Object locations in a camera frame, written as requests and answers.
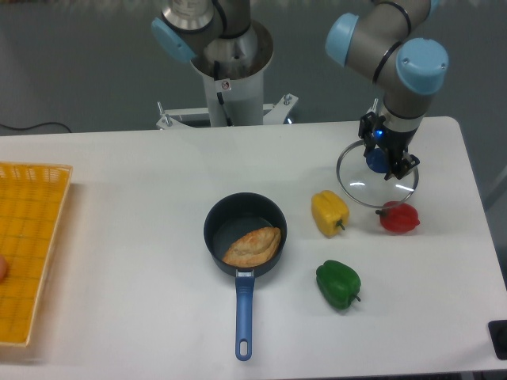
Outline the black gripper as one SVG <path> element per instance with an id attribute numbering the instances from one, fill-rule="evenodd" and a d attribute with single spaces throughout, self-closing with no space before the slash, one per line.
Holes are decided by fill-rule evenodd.
<path id="1" fill-rule="evenodd" d="M 420 117 L 404 119 L 391 113 L 378 116 L 367 112 L 360 118 L 358 136 L 363 140 L 364 156 L 367 157 L 377 146 L 389 155 L 384 180 L 401 180 L 420 164 L 419 158 L 407 153 L 420 124 Z"/>

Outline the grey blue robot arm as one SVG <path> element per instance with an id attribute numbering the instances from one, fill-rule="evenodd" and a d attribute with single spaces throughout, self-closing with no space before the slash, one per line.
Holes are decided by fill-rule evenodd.
<path id="1" fill-rule="evenodd" d="M 377 1 L 366 17 L 341 15 L 326 38 L 334 62 L 384 92 L 382 104 L 360 119 L 358 135 L 369 165 L 377 162 L 374 151 L 381 153 L 386 178 L 401 179 L 418 166 L 408 147 L 448 69 L 439 43 L 410 35 L 435 8 L 434 1 Z M 264 122 L 273 38 L 251 17 L 248 1 L 170 1 L 151 31 L 169 56 L 202 77 L 212 126 Z"/>

